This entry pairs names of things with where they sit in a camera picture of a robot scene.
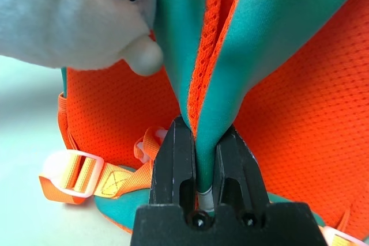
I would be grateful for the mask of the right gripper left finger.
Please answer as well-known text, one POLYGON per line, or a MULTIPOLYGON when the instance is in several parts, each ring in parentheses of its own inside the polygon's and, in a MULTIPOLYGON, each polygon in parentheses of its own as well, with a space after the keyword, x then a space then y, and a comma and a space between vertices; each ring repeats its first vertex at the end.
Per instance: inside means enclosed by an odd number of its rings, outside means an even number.
POLYGON ((195 146, 181 116, 175 118, 155 158, 149 203, 195 209, 195 146))

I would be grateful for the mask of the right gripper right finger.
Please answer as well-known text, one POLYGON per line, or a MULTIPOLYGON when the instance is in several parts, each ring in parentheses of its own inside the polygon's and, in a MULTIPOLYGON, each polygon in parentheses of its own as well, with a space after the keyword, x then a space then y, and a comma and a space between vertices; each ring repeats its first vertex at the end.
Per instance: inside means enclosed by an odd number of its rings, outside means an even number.
POLYGON ((214 205, 234 210, 264 210, 269 198, 257 160, 234 126, 216 146, 214 205))

